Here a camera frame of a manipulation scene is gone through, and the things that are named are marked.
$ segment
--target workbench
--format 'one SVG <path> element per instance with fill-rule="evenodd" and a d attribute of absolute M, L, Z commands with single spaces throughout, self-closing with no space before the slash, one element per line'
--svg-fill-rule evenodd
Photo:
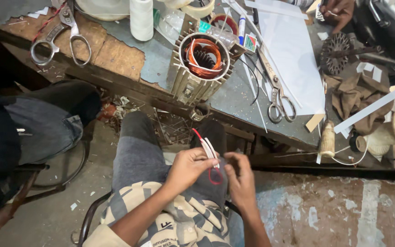
<path fill-rule="evenodd" d="M 223 5 L 216 7 L 215 13 L 222 12 L 222 7 Z M 31 17 L 11 18 L 7 23 L 0 24 L 0 40 L 28 50 L 31 46 L 31 40 L 50 16 L 52 16 L 51 10 L 48 11 L 47 16 L 41 15 L 38 19 Z M 77 67 L 71 58 L 69 48 L 70 31 L 63 32 L 54 41 L 60 48 L 60 52 L 55 54 L 54 59 L 72 65 L 66 71 L 68 75 L 111 90 L 116 94 L 145 102 L 175 115 L 188 117 L 190 108 L 173 99 L 173 95 L 170 94 L 172 85 L 166 83 L 168 68 L 168 62 L 166 63 L 166 61 L 170 60 L 173 46 L 159 32 L 155 31 L 154 37 L 150 41 L 139 42 L 130 34 L 129 19 L 120 20 L 119 23 L 94 21 L 92 17 L 85 16 L 79 11 L 75 12 L 75 19 L 80 33 L 85 36 L 91 45 L 92 57 L 89 65 L 84 68 Z M 45 37 L 59 21 L 59 18 L 54 18 L 45 27 L 39 38 Z M 313 25 L 308 25 L 308 30 L 317 57 L 322 44 L 317 32 L 320 30 L 322 32 L 324 30 L 330 31 L 331 27 L 320 25 L 316 21 Z M 115 34 L 121 32 L 120 39 L 125 40 L 125 42 L 113 37 L 108 32 L 114 32 Z M 46 52 L 46 48 L 39 49 L 39 52 Z M 75 53 L 81 60 L 88 58 L 84 46 L 76 46 Z M 265 95 L 261 94 L 258 101 L 266 122 L 266 133 L 256 105 L 249 105 L 252 100 L 253 95 L 245 76 L 245 70 L 241 62 L 237 62 L 230 80 L 206 103 L 209 106 L 211 118 L 230 123 L 233 127 L 245 132 L 269 137 L 308 153 L 317 150 L 320 141 L 318 128 L 310 133 L 305 127 L 312 115 L 299 115 L 293 123 L 289 123 L 283 118 L 279 124 L 273 124 L 267 117 L 267 107 L 270 102 Z M 332 112 L 331 118 L 337 125 L 341 121 L 334 111 Z M 338 134 L 335 149 L 340 150 L 346 146 L 348 146 L 348 140 Z M 313 166 L 316 165 L 316 155 L 314 156 L 314 159 L 309 160 Z M 345 157 L 342 160 L 348 162 L 349 160 L 346 158 L 348 156 L 353 156 L 355 160 L 359 160 L 362 154 L 356 154 L 347 149 L 341 152 L 338 157 Z M 269 165 L 278 165 L 279 162 L 287 161 L 277 158 L 272 158 L 272 160 L 273 162 Z M 324 158 L 322 162 L 335 163 L 331 159 Z M 360 165 L 381 168 L 380 162 L 369 154 Z"/>

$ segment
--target person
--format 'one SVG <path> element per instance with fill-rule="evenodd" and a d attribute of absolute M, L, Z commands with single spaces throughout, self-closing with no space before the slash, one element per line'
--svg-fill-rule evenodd
<path fill-rule="evenodd" d="M 256 205 L 248 158 L 226 153 L 226 134 L 217 121 L 206 121 L 197 131 L 209 139 L 219 160 L 208 159 L 194 136 L 190 149 L 179 152 L 168 166 L 147 115 L 137 111 L 123 118 L 113 167 L 113 194 L 102 224 L 84 247 L 230 246 L 230 231 L 222 213 L 228 184 L 244 222 L 245 242 L 248 246 L 271 246 Z M 226 160 L 238 164 L 239 176 Z M 226 173 L 213 168 L 217 162 Z"/>
<path fill-rule="evenodd" d="M 13 93 L 15 82 L 30 92 Z M 10 177 L 17 166 L 42 164 L 74 147 L 100 110 L 96 87 L 80 80 L 51 84 L 0 42 L 0 208 L 24 183 Z"/>
<path fill-rule="evenodd" d="M 326 19 L 337 22 L 333 34 L 340 32 L 350 22 L 354 10 L 355 0 L 328 0 L 320 7 L 320 12 Z"/>

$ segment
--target scissors handle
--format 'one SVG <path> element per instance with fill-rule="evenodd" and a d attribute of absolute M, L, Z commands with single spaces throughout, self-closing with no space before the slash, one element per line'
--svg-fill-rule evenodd
<path fill-rule="evenodd" d="M 73 44 L 74 40 L 81 40 L 88 47 L 89 56 L 88 56 L 88 59 L 86 60 L 86 62 L 84 62 L 84 63 L 79 63 L 77 61 L 77 58 L 76 58 L 76 56 L 74 54 L 74 48 L 72 47 L 72 44 Z M 78 65 L 80 67 L 84 67 L 87 63 L 89 63 L 89 61 L 91 60 L 91 53 L 92 53 L 92 51 L 91 51 L 91 47 L 89 46 L 89 43 L 88 43 L 88 41 L 86 40 L 85 37 L 83 37 L 81 34 L 72 34 L 71 37 L 69 38 L 69 47 L 71 48 L 72 59 L 74 59 L 74 63 L 76 65 Z"/>
<path fill-rule="evenodd" d="M 272 108 L 275 108 L 275 110 L 277 111 L 276 117 L 272 116 Z M 271 120 L 271 122 L 273 122 L 274 124 L 281 122 L 281 119 L 283 118 L 281 107 L 277 104 L 271 103 L 271 105 L 268 108 L 268 117 L 269 120 Z"/>
<path fill-rule="evenodd" d="M 286 110 L 284 109 L 284 106 L 283 106 L 283 100 L 286 100 L 286 101 L 289 103 L 289 105 L 291 106 L 292 112 L 294 113 L 293 116 L 292 116 L 292 118 L 289 117 L 289 115 L 286 113 Z M 280 96 L 280 102 L 281 102 L 282 109 L 283 109 L 283 112 L 284 112 L 284 117 L 286 118 L 286 120 L 287 120 L 289 123 L 293 122 L 293 121 L 295 120 L 295 118 L 297 118 L 297 109 L 295 108 L 294 103 L 293 103 L 292 100 L 291 100 L 288 96 L 286 96 L 286 95 Z"/>
<path fill-rule="evenodd" d="M 53 56 L 56 52 L 59 52 L 59 48 L 54 44 L 54 39 L 61 33 L 66 27 L 62 24 L 58 24 L 53 29 L 48 33 L 47 37 L 45 37 L 44 40 L 38 40 L 36 41 L 31 47 L 30 47 L 30 54 L 32 56 L 33 61 L 37 65 L 47 65 L 52 59 Z M 36 56 L 36 51 L 35 48 L 38 44 L 47 44 L 51 48 L 51 53 L 50 56 L 45 58 L 45 59 L 40 59 Z"/>

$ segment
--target blue marker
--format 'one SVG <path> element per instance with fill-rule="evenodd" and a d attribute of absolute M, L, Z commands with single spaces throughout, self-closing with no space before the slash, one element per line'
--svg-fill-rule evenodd
<path fill-rule="evenodd" d="M 239 20 L 239 40 L 241 45 L 243 45 L 243 39 L 245 35 L 245 24 L 246 24 L 245 15 L 242 14 Z"/>

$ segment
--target chair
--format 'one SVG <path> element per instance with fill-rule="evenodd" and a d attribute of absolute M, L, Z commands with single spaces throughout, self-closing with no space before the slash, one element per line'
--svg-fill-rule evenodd
<path fill-rule="evenodd" d="M 0 230 L 11 218 L 13 218 L 14 213 L 21 205 L 27 204 L 29 202 L 32 202 L 32 201 L 35 201 L 35 200 L 38 200 L 38 199 L 41 199 L 41 198 L 44 198 L 47 196 L 57 194 L 57 193 L 62 192 L 66 189 L 67 183 L 70 182 L 74 177 L 76 177 L 77 174 L 79 174 L 79 172 L 81 171 L 83 166 L 85 166 L 85 163 L 86 163 L 88 156 L 89 156 L 91 140 L 89 140 L 89 138 L 84 139 L 82 137 L 80 142 L 84 146 L 84 149 L 83 149 L 84 153 L 83 153 L 82 160 L 81 160 L 80 165 L 77 168 L 77 170 L 71 176 L 69 176 L 69 179 L 67 179 L 66 181 L 63 181 L 63 182 L 60 182 L 60 183 L 54 184 L 54 185 L 34 185 L 36 178 L 39 175 L 39 172 L 41 172 L 43 170 L 48 170 L 50 168 L 49 165 L 46 165 L 46 164 L 25 164 L 25 165 L 21 165 L 21 166 L 18 166 L 17 168 L 15 168 L 11 177 L 16 177 L 16 178 L 26 177 L 26 178 L 24 178 L 25 182 L 21 183 L 19 190 L 15 191 L 15 192 L 17 192 L 17 194 L 0 209 Z M 32 189 L 40 189 L 40 190 L 48 190 L 48 191 L 27 197 L 28 192 Z"/>
<path fill-rule="evenodd" d="M 102 203 L 104 203 L 110 196 L 112 195 L 112 191 L 103 195 L 102 197 L 100 197 L 99 199 L 95 200 L 91 206 L 89 207 L 88 211 L 86 212 L 85 218 L 83 219 L 83 223 L 82 223 L 82 228 L 80 229 L 80 236 L 79 236 L 79 241 L 76 243 L 77 247 L 82 247 L 83 243 L 85 242 L 85 240 L 88 238 L 88 233 L 89 233 L 89 229 L 91 227 L 91 223 L 92 223 L 92 219 L 94 217 L 95 211 L 97 210 L 97 208 L 102 205 Z M 237 214 L 239 214 L 240 216 L 241 213 L 239 211 L 239 209 L 237 208 L 236 205 L 234 205 L 232 202 L 230 201 L 225 201 L 225 206 L 227 206 L 229 209 L 233 210 L 234 212 L 236 212 Z"/>

